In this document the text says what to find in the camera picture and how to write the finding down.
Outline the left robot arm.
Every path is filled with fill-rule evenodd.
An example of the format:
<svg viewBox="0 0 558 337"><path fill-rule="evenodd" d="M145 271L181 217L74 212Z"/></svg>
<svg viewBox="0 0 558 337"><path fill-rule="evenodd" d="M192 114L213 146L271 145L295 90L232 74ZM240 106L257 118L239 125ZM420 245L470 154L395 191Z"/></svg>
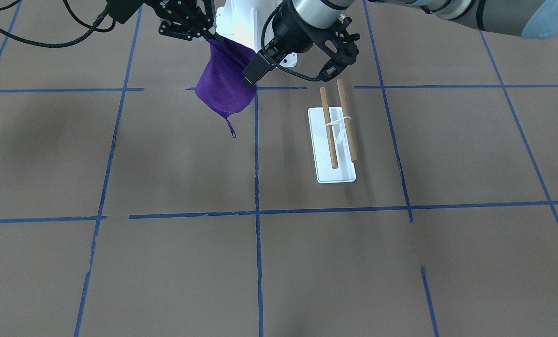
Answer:
<svg viewBox="0 0 558 337"><path fill-rule="evenodd" d="M468 28L544 40L558 34L558 0L392 0ZM351 0L283 0L264 20L261 49L243 71L243 85L252 89L269 71L279 69L305 81L328 82L359 54L359 34L347 31ZM316 46L328 57L319 74L309 77L281 65L290 53Z"/></svg>

